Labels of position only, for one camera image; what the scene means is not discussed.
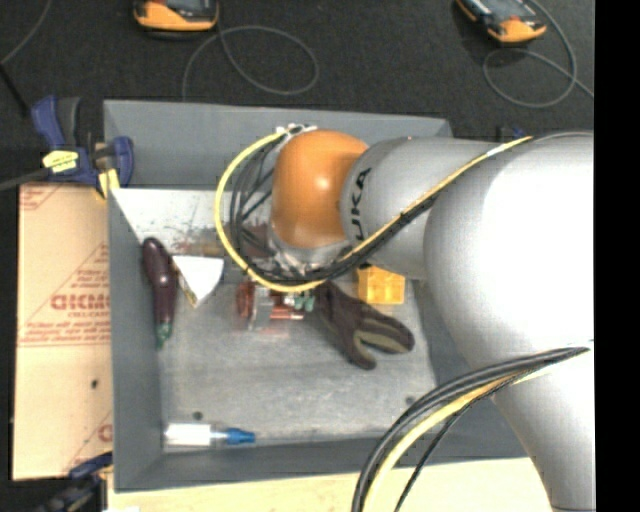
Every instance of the black glove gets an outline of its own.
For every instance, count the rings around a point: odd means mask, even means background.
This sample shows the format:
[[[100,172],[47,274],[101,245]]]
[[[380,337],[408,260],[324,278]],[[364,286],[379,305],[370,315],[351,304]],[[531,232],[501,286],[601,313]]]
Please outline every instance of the black glove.
[[[365,370],[376,367],[376,360],[364,347],[365,343],[388,353],[413,349],[415,339],[404,324],[350,297],[332,282],[316,287],[314,297],[314,311],[336,334],[341,350],[356,366]]]

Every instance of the black floor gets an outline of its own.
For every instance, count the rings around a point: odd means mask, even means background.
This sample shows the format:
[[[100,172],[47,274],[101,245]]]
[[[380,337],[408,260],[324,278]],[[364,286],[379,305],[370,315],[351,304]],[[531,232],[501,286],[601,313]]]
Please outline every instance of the black floor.
[[[514,129],[540,135],[595,128],[594,100],[583,90],[594,90],[595,0],[545,0],[538,6],[543,19],[543,10],[553,16],[565,41],[550,26],[528,49],[569,74],[573,66],[577,83],[568,94],[572,81],[535,56],[502,51],[485,62],[496,45],[471,26],[453,0],[222,0],[221,28],[227,30],[225,40],[242,69],[267,87],[308,87],[299,94],[274,94],[245,80],[230,64],[220,39],[195,55],[205,36],[189,41],[148,37],[133,21],[131,5],[131,0],[2,2],[0,61],[24,102],[31,105],[48,94],[81,97],[81,140],[89,132],[100,137],[104,98],[437,116],[450,122],[457,137],[485,140],[494,140],[499,127],[507,135]],[[37,32],[12,54],[43,12]],[[309,55],[291,39],[264,30],[237,30],[256,25],[304,42],[317,61],[317,80],[312,81]],[[483,65],[503,94],[536,105],[518,105],[498,94]],[[43,141],[0,81],[0,180],[37,168],[42,149]],[[0,193],[0,511],[34,506],[63,484],[8,481],[15,199],[15,191]]]

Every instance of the yellow cable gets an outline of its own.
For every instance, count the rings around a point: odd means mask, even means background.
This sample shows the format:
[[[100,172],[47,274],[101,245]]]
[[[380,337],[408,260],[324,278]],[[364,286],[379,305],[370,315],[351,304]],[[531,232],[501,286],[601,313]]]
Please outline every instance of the yellow cable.
[[[220,237],[220,241],[222,245],[229,253],[229,256],[235,261],[240,268],[247,273],[251,278],[255,279],[258,283],[272,290],[276,290],[279,292],[302,292],[305,290],[310,290],[315,288],[323,281],[311,281],[302,285],[280,285],[276,283],[272,283],[271,281],[267,281],[262,276],[257,274],[253,269],[249,267],[247,262],[238,254],[238,252],[233,247],[233,244],[227,237],[227,234],[224,232],[224,226],[222,224],[222,195],[224,192],[224,188],[231,178],[231,175],[235,172],[236,168],[240,165],[240,163],[247,158],[249,155],[259,150],[263,146],[266,146],[270,142],[280,138],[283,134],[280,132],[274,132],[262,139],[254,142],[251,146],[245,148],[240,154],[238,154],[229,164],[225,172],[220,177],[220,183],[218,183],[218,187],[216,188],[215,202],[213,206],[213,220],[215,222],[216,231],[218,232],[218,236]]]
[[[420,437],[431,430],[435,425],[454,415],[475,398],[497,388],[500,384],[503,384],[505,381],[512,379],[513,377],[522,373],[526,373],[526,371],[521,370],[518,372],[513,372],[505,377],[498,377],[497,379],[491,381],[488,384],[485,384],[484,386],[480,386],[465,393],[464,395],[456,398],[452,402],[430,414],[422,421],[420,421],[415,427],[409,430],[404,435],[404,437],[400,439],[398,444],[396,444],[389,452],[389,454],[382,460],[379,469],[373,477],[369,490],[365,496],[362,511],[370,512],[373,510],[373,501],[375,500],[375,496],[380,489],[382,481],[393,469],[398,460],[400,460],[400,457],[402,457],[402,455],[404,455],[404,453],[413,445],[413,443],[415,443]]]
[[[510,148],[512,148],[514,146],[517,146],[518,144],[526,142],[526,141],[528,141],[530,139],[532,139],[532,137],[531,136],[527,136],[527,137],[522,137],[520,139],[511,141],[511,142],[506,142],[504,144],[501,144],[500,146],[497,146],[497,147],[495,147],[493,149],[490,149],[489,151],[487,151],[486,153],[483,153],[480,156],[477,156],[476,158],[474,158],[474,159],[470,160],[469,162],[467,162],[466,164],[464,164],[462,167],[459,167],[457,170],[455,170],[454,172],[449,174],[449,176],[447,176],[442,181],[440,181],[439,183],[437,183],[436,185],[431,187],[429,190],[427,190],[418,199],[413,201],[409,206],[407,206],[404,210],[402,210],[402,212],[400,214],[396,215],[393,219],[391,219],[389,222],[387,222],[384,226],[379,228],[373,235],[369,236],[366,240],[360,242],[360,244],[357,247],[353,248],[351,251],[349,251],[347,254],[345,254],[343,257],[341,257],[340,261],[346,260],[347,258],[352,256],[354,253],[357,253],[357,252],[361,251],[362,249],[364,249],[367,245],[369,245],[371,242],[373,242],[378,236],[380,236],[380,234],[385,229],[387,229],[394,222],[396,222],[400,217],[402,217],[403,215],[406,215],[411,210],[416,208],[418,205],[424,203],[425,201],[428,201],[431,197],[433,197],[437,193],[441,192],[445,187],[449,186],[452,182],[454,182],[456,179],[458,179],[464,172],[468,171],[469,169],[471,169],[475,165],[479,164],[483,160],[486,160],[490,156],[497,155],[498,153],[502,153],[503,151],[506,151],[507,149],[510,149]]]
[[[225,189],[225,186],[226,186],[227,182],[229,181],[229,178],[231,178],[231,175],[236,171],[236,168],[240,165],[240,163],[242,163],[242,161],[245,160],[247,157],[249,157],[253,152],[259,150],[260,148],[262,148],[264,146],[266,146],[267,144],[269,144],[270,142],[276,140],[277,138],[281,137],[282,135],[283,135],[282,132],[274,132],[274,133],[272,133],[270,135],[267,135],[266,137],[263,137],[262,139],[260,139],[257,142],[253,143],[251,146],[245,148],[240,154],[238,154],[231,161],[229,166],[225,169],[224,173],[222,174],[222,176],[220,178],[220,182],[218,183],[218,187],[216,188],[215,203],[214,203],[214,208],[213,208],[213,218],[214,218],[214,222],[215,222],[215,226],[216,226],[216,231],[218,232],[218,236],[220,237],[220,241],[222,242],[222,245],[224,246],[224,248],[229,253],[229,256],[231,256],[231,258],[238,264],[238,266],[244,272],[247,273],[247,275],[249,275],[249,277],[253,278],[255,281],[257,281],[261,285],[266,286],[267,288],[270,288],[271,290],[275,290],[275,291],[283,292],[283,293],[299,293],[299,292],[304,292],[304,291],[311,290],[311,289],[315,288],[316,286],[324,283],[326,281],[326,279],[318,279],[318,280],[315,280],[315,281],[309,281],[307,283],[298,284],[298,285],[278,284],[278,283],[274,283],[272,281],[269,281],[269,280],[265,279],[264,277],[259,275],[257,272],[255,272],[253,269],[251,269],[249,267],[249,265],[247,264],[247,262],[242,258],[242,256],[235,250],[235,248],[233,247],[233,245],[229,241],[229,238],[227,237],[226,233],[224,232],[224,226],[222,224],[222,194],[224,192],[224,189]],[[444,178],[438,184],[436,184],[435,186],[431,187],[427,192],[422,194],[422,196],[420,196],[418,199],[413,201],[409,206],[407,206],[404,210],[402,210],[402,212],[399,215],[396,215],[393,219],[391,219],[389,222],[387,222],[385,225],[383,225],[381,228],[379,228],[373,235],[369,236],[366,240],[362,241],[358,246],[356,246],[351,251],[349,251],[347,254],[342,256],[338,260],[338,262],[340,263],[340,262],[345,261],[347,258],[352,256],[353,254],[361,251],[362,249],[364,249],[365,247],[367,247],[368,245],[373,243],[381,235],[381,233],[384,230],[386,230],[389,226],[391,226],[394,222],[396,222],[401,216],[409,213],[411,210],[416,208],[418,205],[420,205],[423,202],[429,200],[435,194],[441,192],[445,187],[450,185],[453,181],[455,181],[457,178],[459,178],[467,170],[469,170],[472,167],[476,166],[477,164],[479,164],[483,160],[486,160],[487,158],[489,158],[489,157],[491,157],[493,155],[496,155],[498,153],[502,153],[503,151],[506,151],[507,149],[510,149],[510,148],[512,148],[512,147],[514,147],[514,146],[516,146],[518,144],[521,144],[523,142],[526,142],[526,141],[530,140],[531,138],[532,137],[527,136],[527,137],[522,137],[520,139],[514,140],[512,142],[507,142],[505,144],[501,144],[501,145],[499,145],[499,146],[497,146],[497,147],[495,147],[493,149],[490,149],[486,153],[483,153],[482,155],[477,156],[476,158],[470,160],[465,165],[463,165],[462,167],[458,168],[453,173],[451,173],[449,176]]]

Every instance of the gray bin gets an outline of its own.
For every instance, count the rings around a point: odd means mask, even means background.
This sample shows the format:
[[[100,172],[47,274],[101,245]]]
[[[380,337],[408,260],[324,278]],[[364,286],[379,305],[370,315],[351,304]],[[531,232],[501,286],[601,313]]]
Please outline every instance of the gray bin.
[[[375,352],[379,366],[366,372],[345,362],[313,318],[267,332],[243,331],[232,305],[241,276],[230,261],[205,304],[193,309],[179,295],[174,336],[158,352],[140,228],[124,206],[136,194],[144,200],[150,190],[212,194],[231,159],[277,126],[315,124],[373,144],[408,135],[450,137],[446,121],[106,101],[104,122],[107,140],[133,139],[136,159],[129,188],[109,200],[117,491],[358,471],[376,438],[413,399],[467,371],[426,283],[408,282],[405,304],[388,307],[416,335],[414,351]],[[156,202],[146,216],[153,219],[162,208]],[[342,285],[351,285],[348,276]],[[434,462],[524,456],[491,402],[478,404],[467,416],[449,433]],[[163,448],[167,421],[221,422],[255,431],[257,442],[176,453]],[[420,450],[412,450],[403,464],[419,456]]]

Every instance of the yellow sponge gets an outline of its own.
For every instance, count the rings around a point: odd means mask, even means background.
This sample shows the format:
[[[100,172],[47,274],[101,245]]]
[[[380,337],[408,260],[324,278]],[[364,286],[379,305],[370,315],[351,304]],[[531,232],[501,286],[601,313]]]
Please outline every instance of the yellow sponge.
[[[404,276],[380,267],[358,269],[358,298],[368,304],[402,304],[404,283]]]

